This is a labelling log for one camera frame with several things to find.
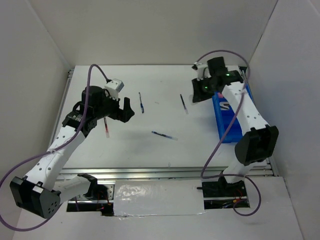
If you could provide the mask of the blue ballpoint pen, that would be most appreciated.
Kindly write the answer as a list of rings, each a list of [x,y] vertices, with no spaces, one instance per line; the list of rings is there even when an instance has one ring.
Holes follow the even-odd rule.
[[[138,92],[138,95],[139,95],[141,113],[144,114],[145,110],[144,110],[144,105],[143,105],[143,102],[142,102],[141,92]]]

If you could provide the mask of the purple pen refill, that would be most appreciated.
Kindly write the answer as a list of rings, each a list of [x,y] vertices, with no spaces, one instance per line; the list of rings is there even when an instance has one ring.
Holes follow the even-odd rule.
[[[181,102],[182,102],[182,106],[183,106],[183,108],[184,108],[184,111],[185,111],[185,113],[188,115],[189,112],[188,112],[188,109],[187,109],[187,106],[186,106],[186,103],[185,103],[185,101],[184,101],[184,98],[183,98],[182,94],[180,94],[180,99],[181,99]]]

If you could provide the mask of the red pen refill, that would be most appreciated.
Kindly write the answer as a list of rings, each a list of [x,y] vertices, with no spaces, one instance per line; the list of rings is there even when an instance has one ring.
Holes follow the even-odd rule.
[[[107,123],[107,118],[103,118],[104,121],[104,127],[105,127],[105,135],[107,138],[110,138],[110,133],[109,133],[109,128],[108,128],[108,123]]]

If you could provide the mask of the blue pen refill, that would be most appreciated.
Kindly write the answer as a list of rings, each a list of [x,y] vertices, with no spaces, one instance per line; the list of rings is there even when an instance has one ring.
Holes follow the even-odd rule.
[[[176,138],[176,137],[173,137],[173,136],[170,136],[170,135],[167,135],[167,134],[164,134],[164,133],[159,133],[157,131],[151,131],[151,133],[155,134],[155,135],[158,135],[158,136],[161,136],[161,137],[164,137],[164,138],[167,138],[167,139],[174,140],[174,141],[178,140],[178,138]]]

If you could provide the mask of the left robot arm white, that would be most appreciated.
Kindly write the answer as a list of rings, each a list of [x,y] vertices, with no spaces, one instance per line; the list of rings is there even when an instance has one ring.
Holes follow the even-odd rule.
[[[120,109],[119,92],[124,86],[115,81],[104,88],[90,86],[83,90],[81,101],[77,102],[62,122],[62,127],[54,142],[38,163],[24,177],[14,177],[10,189],[16,205],[44,219],[51,218],[59,206],[83,195],[92,200],[104,187],[98,180],[81,173],[63,183],[56,183],[57,177],[73,152],[97,126],[98,120],[109,117],[123,123],[134,116],[130,99],[124,98]]]

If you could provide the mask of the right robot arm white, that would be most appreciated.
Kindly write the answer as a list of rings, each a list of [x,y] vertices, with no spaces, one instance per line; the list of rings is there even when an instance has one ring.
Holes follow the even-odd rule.
[[[222,172],[218,184],[220,194],[230,196],[236,184],[256,163],[273,154],[279,130],[261,116],[247,91],[244,78],[237,70],[228,70],[222,56],[212,58],[206,64],[195,62],[192,68],[197,73],[191,81],[192,103],[206,101],[220,93],[240,125],[242,138],[234,147],[235,160]]]

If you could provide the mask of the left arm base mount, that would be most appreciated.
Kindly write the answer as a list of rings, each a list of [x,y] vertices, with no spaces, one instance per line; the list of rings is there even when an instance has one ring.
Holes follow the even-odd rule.
[[[100,212],[103,216],[111,217],[114,215],[114,204],[111,202],[112,197],[109,197],[111,189],[99,184],[98,180],[86,173],[77,175],[89,181],[88,191],[82,196],[90,203],[79,203],[78,197],[74,197],[74,206],[76,212]]]

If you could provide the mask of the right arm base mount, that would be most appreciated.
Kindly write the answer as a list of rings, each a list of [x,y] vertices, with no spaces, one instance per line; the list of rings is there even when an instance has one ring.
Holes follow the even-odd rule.
[[[202,192],[205,210],[249,208],[245,182],[240,180],[236,183],[227,183],[224,177],[217,181],[203,181],[196,188]]]

